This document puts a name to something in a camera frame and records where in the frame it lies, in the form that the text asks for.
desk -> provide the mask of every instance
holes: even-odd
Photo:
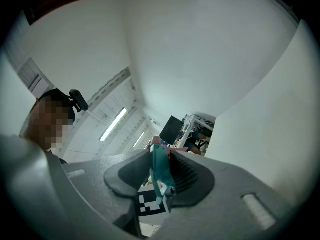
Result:
[[[184,133],[184,135],[183,135],[183,137],[182,137],[182,140],[181,140],[181,141],[178,143],[178,145],[177,145],[177,148],[178,148],[178,149],[183,148],[184,145],[186,144],[187,139],[188,139],[188,136],[189,136],[189,134],[191,133],[191,130],[192,130],[192,128],[194,127],[195,123],[198,123],[199,125],[201,125],[201,126],[207,128],[207,129],[209,129],[209,130],[212,131],[212,132],[214,131],[213,128],[211,128],[211,127],[210,127],[209,125],[207,125],[206,123],[198,120],[198,119],[196,118],[196,116],[193,115],[192,118],[191,118],[191,120],[189,121],[188,128],[186,129],[186,131],[185,131],[185,133]]]

fluorescent light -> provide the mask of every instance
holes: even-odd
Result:
[[[127,113],[127,110],[125,108],[123,108],[119,114],[115,117],[115,119],[113,120],[112,124],[109,126],[108,129],[106,129],[106,131],[104,132],[104,134],[102,135],[102,137],[99,139],[99,141],[104,142],[106,140],[106,138],[108,137],[108,135],[112,132],[112,130],[116,127],[117,123],[119,123],[119,121],[121,120],[121,118],[125,115],[125,113]]]
[[[140,141],[140,139],[142,138],[142,136],[143,136],[144,134],[145,134],[144,132],[141,134],[140,138],[138,138],[138,140],[136,141],[136,143],[134,144],[133,147],[135,147],[135,146],[138,144],[138,142]]]

office room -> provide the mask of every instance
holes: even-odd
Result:
[[[277,237],[319,177],[295,2],[24,0],[0,50],[10,214],[42,239]]]

black monitor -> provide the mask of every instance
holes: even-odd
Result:
[[[169,121],[166,123],[165,127],[163,128],[162,132],[160,133],[159,137],[169,143],[170,145],[175,144],[175,141],[181,132],[184,123],[179,119],[171,116]]]

